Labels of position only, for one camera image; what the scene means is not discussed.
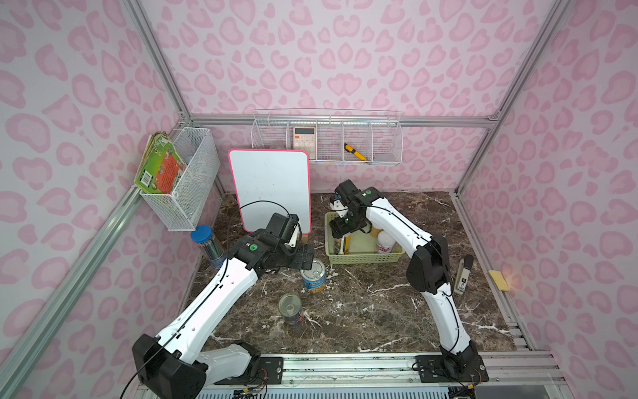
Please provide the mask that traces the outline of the blue lid pencil tube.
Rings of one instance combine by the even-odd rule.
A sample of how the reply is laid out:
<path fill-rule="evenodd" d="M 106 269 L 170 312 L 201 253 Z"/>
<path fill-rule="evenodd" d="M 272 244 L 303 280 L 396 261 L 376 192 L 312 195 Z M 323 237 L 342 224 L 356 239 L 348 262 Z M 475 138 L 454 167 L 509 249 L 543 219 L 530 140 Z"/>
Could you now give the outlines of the blue lid pencil tube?
<path fill-rule="evenodd" d="M 226 261 L 226 253 L 222 244 L 215 237 L 212 228 L 202 224 L 190 233 L 190 237 L 206 257 L 209 267 L 219 271 Z"/>

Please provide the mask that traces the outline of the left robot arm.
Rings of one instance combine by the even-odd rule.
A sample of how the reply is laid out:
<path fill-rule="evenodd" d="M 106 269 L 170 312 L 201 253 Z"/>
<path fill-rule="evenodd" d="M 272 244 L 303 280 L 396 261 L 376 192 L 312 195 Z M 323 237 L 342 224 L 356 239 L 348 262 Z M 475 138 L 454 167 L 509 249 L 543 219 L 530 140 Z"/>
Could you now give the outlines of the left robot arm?
<path fill-rule="evenodd" d="M 209 285 L 156 336 L 140 336 L 132 353 L 140 382 L 160 398 L 195 398 L 212 383 L 247 381 L 257 373 L 260 353 L 246 342 L 204 354 L 202 349 L 239 298 L 269 270 L 310 269 L 315 249 L 267 244 L 244 236 Z"/>

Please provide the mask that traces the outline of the blue can silver top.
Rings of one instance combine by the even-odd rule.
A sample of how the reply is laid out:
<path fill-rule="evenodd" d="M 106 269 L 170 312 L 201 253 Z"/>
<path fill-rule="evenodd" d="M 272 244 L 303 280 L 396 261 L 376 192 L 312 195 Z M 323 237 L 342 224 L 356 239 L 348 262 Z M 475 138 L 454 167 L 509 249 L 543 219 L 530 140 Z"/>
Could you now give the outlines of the blue can silver top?
<path fill-rule="evenodd" d="M 314 259 L 310 269 L 302 269 L 301 276 L 310 294 L 317 294 L 326 287 L 326 267 L 324 263 L 318 259 Z"/>

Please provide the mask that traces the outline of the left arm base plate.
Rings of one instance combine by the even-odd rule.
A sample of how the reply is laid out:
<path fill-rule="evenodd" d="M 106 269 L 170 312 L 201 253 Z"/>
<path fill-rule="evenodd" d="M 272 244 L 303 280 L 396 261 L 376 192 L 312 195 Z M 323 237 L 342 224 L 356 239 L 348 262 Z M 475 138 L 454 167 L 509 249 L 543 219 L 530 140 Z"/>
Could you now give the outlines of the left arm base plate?
<path fill-rule="evenodd" d="M 252 361 L 243 375 L 235 377 L 233 384 L 252 385 L 257 382 L 266 382 L 267 385 L 280 385 L 284 371 L 284 358 L 266 356 Z"/>

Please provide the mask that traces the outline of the yellow can white lid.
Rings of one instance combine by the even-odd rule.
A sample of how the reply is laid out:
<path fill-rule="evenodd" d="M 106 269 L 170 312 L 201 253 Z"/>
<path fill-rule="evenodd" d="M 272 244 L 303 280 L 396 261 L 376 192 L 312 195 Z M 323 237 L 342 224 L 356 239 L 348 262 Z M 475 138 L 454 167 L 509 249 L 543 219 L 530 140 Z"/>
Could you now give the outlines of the yellow can white lid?
<path fill-rule="evenodd" d="M 344 236 L 339 239 L 335 238 L 333 240 L 333 254 L 349 254 L 350 253 L 350 241 L 351 236 Z"/>

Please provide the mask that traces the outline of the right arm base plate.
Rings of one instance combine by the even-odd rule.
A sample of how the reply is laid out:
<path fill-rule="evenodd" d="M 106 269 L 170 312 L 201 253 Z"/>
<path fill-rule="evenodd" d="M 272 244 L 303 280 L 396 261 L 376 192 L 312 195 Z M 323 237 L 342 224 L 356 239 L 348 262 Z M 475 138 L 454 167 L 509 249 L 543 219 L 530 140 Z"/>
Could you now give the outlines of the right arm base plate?
<path fill-rule="evenodd" d="M 479 355 L 470 360 L 444 355 L 417 356 L 411 366 L 423 383 L 458 383 L 477 385 L 489 382 L 487 367 Z"/>

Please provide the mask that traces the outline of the green plastic basket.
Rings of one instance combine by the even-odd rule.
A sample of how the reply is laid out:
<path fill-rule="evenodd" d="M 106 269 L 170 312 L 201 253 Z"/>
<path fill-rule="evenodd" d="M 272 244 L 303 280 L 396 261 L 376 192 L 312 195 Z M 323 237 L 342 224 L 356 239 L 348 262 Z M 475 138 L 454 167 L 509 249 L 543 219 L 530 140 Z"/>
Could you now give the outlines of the green plastic basket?
<path fill-rule="evenodd" d="M 332 236 L 330 222 L 338 218 L 336 212 L 324 215 L 326 255 L 331 265 L 339 264 L 395 264 L 405 254 L 402 247 L 395 244 L 390 253 L 377 253 L 377 237 L 357 231 L 351 235 L 348 254 L 335 254 L 335 239 Z"/>

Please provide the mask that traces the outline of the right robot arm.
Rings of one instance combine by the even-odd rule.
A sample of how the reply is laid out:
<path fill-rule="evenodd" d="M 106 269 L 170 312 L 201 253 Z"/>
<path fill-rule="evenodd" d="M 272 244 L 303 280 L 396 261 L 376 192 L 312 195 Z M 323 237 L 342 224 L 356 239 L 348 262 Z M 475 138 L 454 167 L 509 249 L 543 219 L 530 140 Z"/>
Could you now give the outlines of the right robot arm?
<path fill-rule="evenodd" d="M 344 181 L 334 191 L 331 208 L 339 214 L 330 222 L 332 236 L 343 238 L 366 227 L 379 227 L 410 257 L 409 284 L 425 298 L 440 338 L 441 371 L 458 380 L 482 367 L 479 351 L 467 334 L 453 300 L 447 240 L 425 232 L 403 216 L 378 189 L 358 189 Z"/>

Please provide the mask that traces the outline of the pink can white lid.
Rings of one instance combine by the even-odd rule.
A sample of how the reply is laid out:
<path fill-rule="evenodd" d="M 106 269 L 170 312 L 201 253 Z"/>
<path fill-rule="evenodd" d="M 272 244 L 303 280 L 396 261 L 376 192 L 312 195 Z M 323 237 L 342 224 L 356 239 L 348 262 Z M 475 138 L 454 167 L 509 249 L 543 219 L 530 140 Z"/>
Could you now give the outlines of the pink can white lid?
<path fill-rule="evenodd" d="M 375 251 L 379 254 L 389 254 L 395 247 L 395 239 L 385 230 L 377 235 L 377 244 Z"/>

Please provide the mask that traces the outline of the orange can white lid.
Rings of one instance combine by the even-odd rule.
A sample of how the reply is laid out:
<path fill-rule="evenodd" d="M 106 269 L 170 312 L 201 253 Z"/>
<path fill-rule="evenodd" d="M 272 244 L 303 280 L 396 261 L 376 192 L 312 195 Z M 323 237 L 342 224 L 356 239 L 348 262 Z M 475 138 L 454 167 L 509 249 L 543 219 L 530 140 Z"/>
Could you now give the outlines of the orange can white lid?
<path fill-rule="evenodd" d="M 380 234 L 380 232 L 382 232 L 382 228 L 379 228 L 376 225 L 373 225 L 370 231 L 370 236 L 377 237 Z"/>

